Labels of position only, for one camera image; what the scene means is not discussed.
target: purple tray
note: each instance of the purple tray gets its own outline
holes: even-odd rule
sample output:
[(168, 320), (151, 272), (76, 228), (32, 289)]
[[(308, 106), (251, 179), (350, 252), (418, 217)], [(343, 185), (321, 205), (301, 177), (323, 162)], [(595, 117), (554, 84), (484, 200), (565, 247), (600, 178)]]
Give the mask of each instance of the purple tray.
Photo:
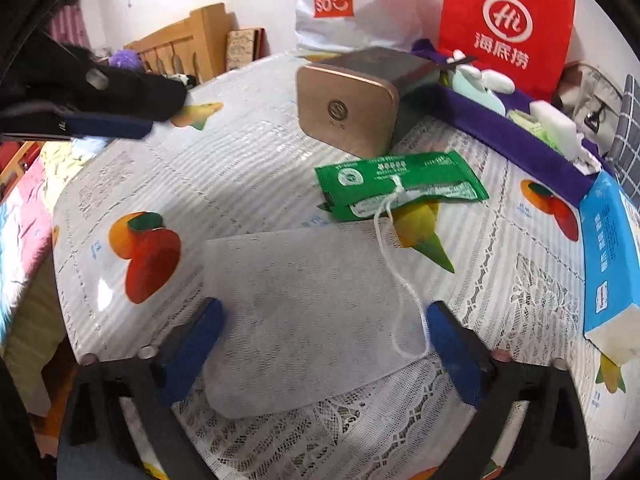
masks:
[[(436, 62), (445, 60), (442, 54), (433, 49), (429, 40), (418, 41), (412, 54)], [(517, 90), (512, 95), (500, 94), (498, 97), (504, 102), (507, 110), (517, 108), (526, 113), (529, 113), (529, 103), (533, 101)], [(456, 94), (444, 85), (438, 85), (436, 88), (429, 113), (508, 158), (574, 207), (578, 207), (580, 200), (589, 192), (598, 176), (583, 175), (562, 155), (527, 130), (475, 101)], [(587, 141), (583, 144), (594, 152), (592, 142)], [(597, 150), (594, 154), (603, 164), (603, 168), (612, 173), (610, 167), (597, 155)]]

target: book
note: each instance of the book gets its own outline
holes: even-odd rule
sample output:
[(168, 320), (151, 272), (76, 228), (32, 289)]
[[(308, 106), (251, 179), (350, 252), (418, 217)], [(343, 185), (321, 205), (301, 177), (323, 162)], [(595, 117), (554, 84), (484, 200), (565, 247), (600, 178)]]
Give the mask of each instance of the book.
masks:
[(226, 69), (234, 70), (259, 59), (263, 28), (232, 30), (226, 39)]

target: tablecloth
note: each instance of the tablecloth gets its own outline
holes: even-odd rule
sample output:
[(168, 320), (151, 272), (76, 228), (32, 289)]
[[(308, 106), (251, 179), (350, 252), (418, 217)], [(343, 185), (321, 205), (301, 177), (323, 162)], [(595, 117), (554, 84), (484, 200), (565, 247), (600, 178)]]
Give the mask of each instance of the tablecloth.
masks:
[[(300, 130), (294, 76), (304, 62), (275, 56), (196, 88), (191, 98), (208, 110), (204, 123), (194, 117), (193, 126), (156, 126), (145, 142), (114, 142), (65, 188), (54, 215), (54, 259), (76, 357), (132, 356), (185, 322), (203, 296), (203, 240), (332, 221), (317, 207), (322, 194), (313, 168), (352, 157)], [(589, 434), (592, 478), (606, 478), (640, 429), (640, 365), (612, 368), (582, 336), (578, 212), (564, 203), (561, 212), (549, 211), (536, 198), (548, 190), (433, 118), (395, 148), (430, 150), (459, 152), (490, 198), (441, 205), (436, 233), (455, 274), (424, 258), (406, 278), (425, 301), (446, 301), (489, 348), (534, 364), (567, 359)], [(141, 212), (158, 213), (163, 228), (178, 234), (180, 262), (167, 283), (133, 302), (129, 242), (119, 245), (114, 233), (123, 218)], [(143, 459), (153, 464), (135, 410), (123, 405)], [(514, 407), (488, 473), (504, 465), (525, 408)], [(288, 412), (225, 419), (207, 405), (201, 379), (173, 409), (203, 459), (229, 479), (428, 478), (473, 413), (434, 352), (375, 383)]]

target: white mask ear loop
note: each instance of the white mask ear loop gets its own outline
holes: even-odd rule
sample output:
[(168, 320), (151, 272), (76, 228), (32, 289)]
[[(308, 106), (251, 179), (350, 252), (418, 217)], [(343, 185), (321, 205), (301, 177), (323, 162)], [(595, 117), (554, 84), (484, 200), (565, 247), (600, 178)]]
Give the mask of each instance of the white mask ear loop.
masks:
[[(393, 222), (394, 222), (394, 217), (391, 214), (391, 204), (402, 193), (404, 193), (404, 187), (402, 186), (402, 183), (400, 182), (400, 178), (397, 175), (392, 175), (391, 179), (396, 184), (396, 190), (392, 194), (390, 194), (388, 197), (386, 197), (380, 203), (380, 206), (376, 210), (375, 215), (373, 215), (373, 225), (374, 225), (374, 227), (376, 229), (376, 237), (378, 238), (378, 245), (380, 247), (380, 253), (382, 253), (382, 257), (383, 257), (383, 259), (385, 261), (386, 268), (389, 270), (389, 272), (391, 272), (392, 276), (394, 277), (395, 282), (396, 282), (396, 286), (398, 286), (398, 284), (401, 284), (402, 286), (404, 286), (406, 291), (414, 299), (416, 307), (418, 308), (418, 313), (420, 314), (420, 321), (422, 322), (422, 333), (424, 334), (424, 338), (425, 338), (424, 339), (424, 352), (422, 354), (412, 354), (410, 352), (405, 352), (404, 350), (402, 350), (399, 347), (398, 342), (396, 341), (396, 329), (398, 328), (398, 324), (400, 323), (400, 319), (402, 317), (402, 313), (404, 312), (404, 300), (402, 299), (402, 295), (399, 293), (400, 292), (399, 289), (398, 289), (398, 297), (400, 299), (400, 313), (399, 313), (398, 317), (396, 318), (396, 322), (394, 323), (394, 326), (392, 328), (391, 341), (393, 343), (394, 348), (396, 349), (396, 352), (398, 352), (402, 357), (405, 357), (407, 359), (417, 360), (417, 359), (420, 359), (420, 358), (424, 357), (427, 354), (427, 351), (429, 349), (429, 344), (427, 343), (427, 333), (428, 333), (427, 332), (427, 318), (425, 316), (424, 309), (422, 308), (422, 301), (420, 300), (420, 297), (418, 296), (418, 294), (416, 293), (416, 291), (412, 287), (411, 283), (408, 280), (404, 279), (402, 277), (402, 275), (398, 272), (398, 270), (396, 269), (396, 266), (393, 264), (393, 262), (391, 261), (391, 259), (388, 256), (388, 254), (386, 253), (386, 248), (385, 248), (385, 245), (383, 244), (383, 241), (382, 241), (384, 238), (386, 238), (386, 234), (389, 232), (389, 229), (391, 228), (391, 226), (393, 225)], [(391, 220), (391, 222), (386, 227), (384, 235), (383, 235), (380, 232), (380, 214), (384, 210), (386, 210), (386, 214), (388, 215), (389, 220)]]

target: gray bag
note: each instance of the gray bag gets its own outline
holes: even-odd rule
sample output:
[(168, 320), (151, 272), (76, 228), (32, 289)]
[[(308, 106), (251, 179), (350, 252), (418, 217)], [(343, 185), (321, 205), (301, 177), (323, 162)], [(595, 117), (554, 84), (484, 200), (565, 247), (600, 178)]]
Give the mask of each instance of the gray bag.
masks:
[(618, 127), (622, 90), (593, 66), (574, 62), (564, 67), (556, 95), (578, 131), (598, 145), (600, 155), (605, 155)]

